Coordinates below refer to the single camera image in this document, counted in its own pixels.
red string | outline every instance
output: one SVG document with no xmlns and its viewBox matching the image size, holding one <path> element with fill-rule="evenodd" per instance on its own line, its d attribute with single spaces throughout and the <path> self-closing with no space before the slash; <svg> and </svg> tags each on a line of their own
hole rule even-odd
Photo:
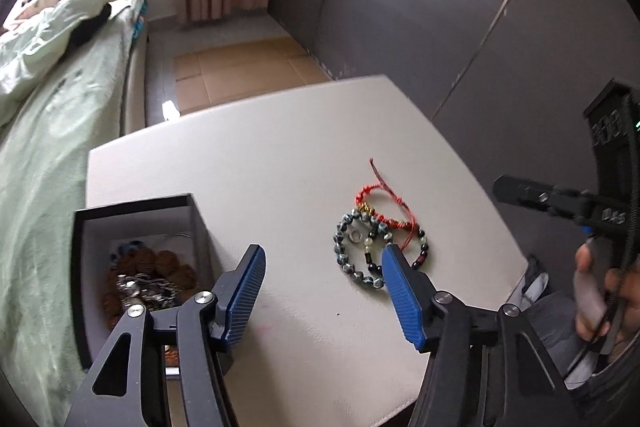
<svg viewBox="0 0 640 427">
<path fill-rule="evenodd" d="M 388 224 L 391 228 L 395 228 L 395 229 L 405 229 L 409 231 L 409 235 L 407 236 L 407 238 L 404 240 L 404 243 L 402 244 L 402 247 L 400 247 L 401 251 L 404 251 L 404 249 L 406 247 L 408 247 L 409 243 L 411 242 L 411 238 L 414 235 L 414 232 L 417 232 L 416 228 L 416 221 L 415 221 L 415 216 L 414 213 L 412 213 L 411 209 L 409 208 L 409 206 L 404 203 L 404 200 L 398 196 L 391 187 L 389 187 L 389 185 L 385 182 L 385 179 L 382 177 L 382 174 L 380 174 L 380 172 L 378 171 L 378 169 L 376 168 L 376 166 L 373 163 L 373 158 L 369 158 L 369 164 L 371 165 L 371 169 L 373 170 L 373 174 L 376 175 L 376 178 L 378 178 L 379 183 L 374 184 L 374 185 L 365 185 L 362 190 L 360 192 L 358 192 L 358 194 L 356 195 L 356 206 L 359 205 L 360 203 L 362 203 L 364 201 L 364 196 L 366 194 L 369 194 L 372 190 L 384 190 L 387 194 L 389 194 L 389 196 L 391 196 L 393 198 L 393 200 L 398 204 L 398 206 L 409 216 L 409 218 L 411 219 L 411 221 L 409 221 L 408 223 L 401 223 L 399 221 L 396 221 L 395 219 L 386 219 L 385 216 L 383 216 L 380 213 L 376 213 L 376 217 L 382 222 L 382 223 L 386 223 Z"/>
</svg>

black box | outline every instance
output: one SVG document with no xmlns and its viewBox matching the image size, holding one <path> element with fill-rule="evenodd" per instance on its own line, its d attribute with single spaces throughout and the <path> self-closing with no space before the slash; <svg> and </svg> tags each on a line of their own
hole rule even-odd
<svg viewBox="0 0 640 427">
<path fill-rule="evenodd" d="M 110 330 L 102 307 L 111 253 L 117 245 L 139 239 L 153 248 L 173 241 L 181 263 L 190 264 L 198 287 L 214 285 L 214 248 L 191 194 L 129 201 L 78 210 L 71 244 L 71 307 L 82 367 L 91 367 Z M 167 243 L 161 249 L 173 250 Z M 177 371 L 167 368 L 167 375 Z"/>
</svg>

white table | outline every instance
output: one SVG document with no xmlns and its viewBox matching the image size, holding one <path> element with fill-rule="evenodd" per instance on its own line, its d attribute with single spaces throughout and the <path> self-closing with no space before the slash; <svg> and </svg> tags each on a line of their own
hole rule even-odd
<svg viewBox="0 0 640 427">
<path fill-rule="evenodd" d="M 225 378 L 242 427 L 369 427 L 417 397 L 427 355 L 405 341 L 386 291 L 355 285 L 333 252 L 336 223 L 375 182 L 370 156 L 426 230 L 436 288 L 503 304 L 524 257 L 466 166 L 384 76 L 196 112 L 90 154 L 87 206 L 192 192 L 225 269 L 250 243 L 264 247 L 264 284 Z M 366 268 L 361 253 L 356 267 Z"/>
</svg>

person's leg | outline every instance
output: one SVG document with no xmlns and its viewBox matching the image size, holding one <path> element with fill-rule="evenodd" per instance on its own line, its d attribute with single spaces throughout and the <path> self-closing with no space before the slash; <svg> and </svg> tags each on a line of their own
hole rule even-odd
<svg viewBox="0 0 640 427">
<path fill-rule="evenodd" d="M 558 371 L 564 375 L 584 346 L 575 332 L 575 301 L 565 293 L 556 292 L 535 302 L 525 313 Z"/>
</svg>

green bedsheet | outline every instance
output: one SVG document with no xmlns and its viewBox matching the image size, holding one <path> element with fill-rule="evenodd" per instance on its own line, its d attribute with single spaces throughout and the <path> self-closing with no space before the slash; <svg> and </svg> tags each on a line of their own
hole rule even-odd
<svg viewBox="0 0 640 427">
<path fill-rule="evenodd" d="M 111 19 L 56 64 L 71 30 L 106 2 Z M 40 427 L 63 425 L 83 377 L 69 296 L 72 221 L 89 151 L 120 133 L 141 5 L 62 0 L 0 38 L 0 366 Z"/>
</svg>

